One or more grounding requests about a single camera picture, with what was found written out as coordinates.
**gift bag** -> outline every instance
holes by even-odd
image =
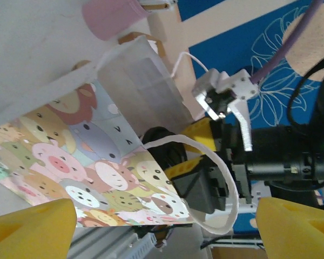
[[[79,227],[192,222],[137,137],[191,120],[141,37],[1,110],[0,183],[32,205],[71,199]]]

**white floral pattern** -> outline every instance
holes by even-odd
[[[275,19],[270,23],[252,45],[252,71],[249,72],[253,73],[254,70],[262,68],[263,65],[275,55],[282,45],[283,35],[288,26],[293,20],[304,13],[307,8],[307,6],[295,8],[281,18]],[[262,118],[267,126],[276,126],[281,123],[288,100],[300,79],[301,77],[289,66],[287,60],[283,59],[279,65],[259,83],[261,87],[259,95],[249,101],[251,120],[253,123],[257,118]],[[305,98],[307,95],[317,90],[319,86],[319,82],[308,80],[302,87],[299,96],[294,100],[293,109],[297,109],[298,113],[305,112],[307,110]]]

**pink container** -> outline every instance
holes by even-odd
[[[90,0],[83,5],[82,13],[91,32],[101,40],[110,39],[150,14],[137,0]]]

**white paper handle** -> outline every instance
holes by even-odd
[[[203,153],[205,153],[217,166],[218,168],[221,170],[224,179],[226,180],[226,183],[228,185],[228,190],[229,190],[229,194],[230,196],[233,198],[233,206],[232,206],[232,210],[228,215],[228,219],[226,224],[221,227],[221,228],[214,228],[211,227],[205,223],[202,222],[202,220],[200,218],[198,218],[196,215],[194,215],[191,210],[190,207],[188,206],[187,202],[185,199],[182,199],[183,203],[185,204],[186,208],[188,209],[188,212],[190,213],[190,215],[193,217],[194,221],[200,225],[202,228],[204,228],[205,230],[209,231],[212,234],[216,234],[216,235],[225,235],[227,234],[229,231],[231,231],[235,221],[237,220],[238,217],[238,210],[239,210],[239,194],[238,194],[238,190],[237,187],[235,185],[235,182],[233,180],[232,174],[230,172],[230,170],[228,169],[226,163],[224,163],[224,161],[213,151],[211,151],[208,147],[206,147],[205,145],[196,142],[190,138],[188,138],[187,136],[184,135],[172,135],[172,136],[167,136],[165,138],[153,141],[153,142],[149,142],[147,144],[144,145],[144,147],[146,149],[152,148],[152,147],[158,147],[158,146],[162,146],[166,143],[169,142],[178,142],[178,143],[184,143],[187,145],[190,145],[194,148],[197,148],[198,150],[202,151]]]

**cartoon bear pattern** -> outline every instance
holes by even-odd
[[[99,82],[0,125],[0,183],[32,205],[71,199],[78,227],[192,222]]]

